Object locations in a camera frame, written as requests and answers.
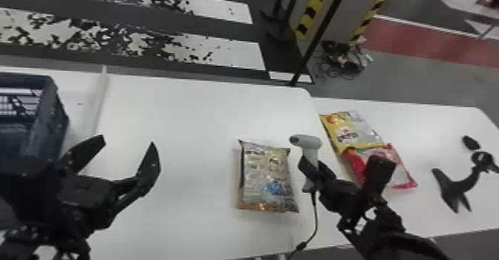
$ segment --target crate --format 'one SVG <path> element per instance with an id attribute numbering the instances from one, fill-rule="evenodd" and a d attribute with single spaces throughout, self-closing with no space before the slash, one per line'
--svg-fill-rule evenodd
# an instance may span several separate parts
<path id="1" fill-rule="evenodd" d="M 56 160 L 67 127 L 52 78 L 0 73 L 0 160 L 19 155 Z"/>

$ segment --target red floor stripe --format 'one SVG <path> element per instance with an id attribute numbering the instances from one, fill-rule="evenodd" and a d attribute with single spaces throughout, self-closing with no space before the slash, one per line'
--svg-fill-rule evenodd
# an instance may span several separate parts
<path id="1" fill-rule="evenodd" d="M 443 61 L 499 68 L 499 41 L 477 40 L 424 27 L 375 19 L 364 48 Z"/>

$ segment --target hazard stripe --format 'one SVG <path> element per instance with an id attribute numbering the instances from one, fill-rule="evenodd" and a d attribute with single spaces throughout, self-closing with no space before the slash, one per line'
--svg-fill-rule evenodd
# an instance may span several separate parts
<path id="1" fill-rule="evenodd" d="M 350 46 L 356 45 L 357 40 L 364 33 L 365 29 L 368 27 L 369 23 L 373 19 L 373 16 L 376 15 L 376 13 L 381 8 L 383 3 L 385 3 L 385 1 L 386 0 L 376 0 L 373 7 L 369 10 L 369 13 L 362 20 L 362 23 L 359 25 L 357 30 L 355 30 L 355 34 L 353 35 L 352 39 L 350 39 L 350 42 L 349 42 Z"/>
<path id="2" fill-rule="evenodd" d="M 298 40 L 305 39 L 307 31 L 313 24 L 313 19 L 316 17 L 317 13 L 322 9 L 324 5 L 324 0 L 309 0 L 307 8 L 301 17 L 300 23 L 296 28 L 295 35 Z"/>

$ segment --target cable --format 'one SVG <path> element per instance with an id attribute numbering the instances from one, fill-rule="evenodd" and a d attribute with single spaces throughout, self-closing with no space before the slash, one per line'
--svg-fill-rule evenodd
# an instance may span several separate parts
<path id="1" fill-rule="evenodd" d="M 312 239 L 317 235 L 317 229 L 319 228 L 319 218 L 317 217 L 317 202 L 316 202 L 316 193 L 311 192 L 310 198 L 312 199 L 313 206 L 313 220 L 315 224 L 315 228 L 313 229 L 312 235 L 306 241 L 302 241 L 299 243 L 296 248 L 290 253 L 290 255 L 286 258 L 286 260 L 290 260 L 298 251 L 302 251 L 307 247 L 307 244 L 312 241 Z"/>

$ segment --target chip bag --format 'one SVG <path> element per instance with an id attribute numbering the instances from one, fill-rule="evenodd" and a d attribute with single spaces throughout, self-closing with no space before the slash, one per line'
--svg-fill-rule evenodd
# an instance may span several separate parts
<path id="1" fill-rule="evenodd" d="M 320 115 L 327 135 L 339 153 L 346 148 L 369 149 L 384 146 L 381 137 L 356 111 Z"/>
<path id="2" fill-rule="evenodd" d="M 290 181 L 290 149 L 239 140 L 241 180 L 238 208 L 270 212 L 298 212 Z"/>
<path id="3" fill-rule="evenodd" d="M 409 172 L 404 166 L 402 159 L 400 159 L 397 151 L 388 144 L 383 147 L 372 149 L 352 149 L 349 148 L 344 152 L 345 157 L 350 162 L 353 172 L 360 183 L 364 183 L 364 171 L 371 155 L 377 155 L 395 162 L 395 170 L 391 176 L 390 181 L 386 184 L 387 187 L 396 189 L 407 189 L 417 187 L 416 181 L 411 177 Z"/>
<path id="4" fill-rule="evenodd" d="M 331 144 L 339 154 L 348 159 L 359 183 L 363 184 L 365 181 L 364 171 L 369 157 L 378 155 L 396 164 L 387 187 L 396 189 L 417 187 L 417 183 L 393 146 L 384 143 L 356 111 L 323 114 L 320 118 Z"/>

